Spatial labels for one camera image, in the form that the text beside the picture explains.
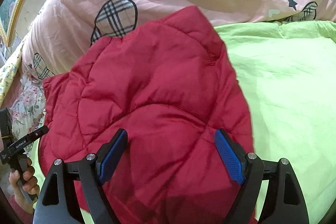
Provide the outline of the person's left hand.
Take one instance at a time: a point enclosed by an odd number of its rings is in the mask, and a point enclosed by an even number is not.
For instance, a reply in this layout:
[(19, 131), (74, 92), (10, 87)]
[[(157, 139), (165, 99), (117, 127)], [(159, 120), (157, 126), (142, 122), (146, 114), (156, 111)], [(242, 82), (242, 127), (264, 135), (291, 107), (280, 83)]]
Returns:
[(26, 160), (27, 169), (23, 172), (23, 174), (20, 174), (18, 170), (12, 169), (9, 175), (9, 182), (14, 191), (15, 201), (21, 208), (27, 207), (26, 211), (28, 211), (31, 207), (33, 207), (33, 203), (28, 203), (22, 192), (32, 196), (39, 196), (40, 187), (38, 186), (37, 178), (34, 176), (35, 169), (32, 166), (31, 159), (27, 158)]

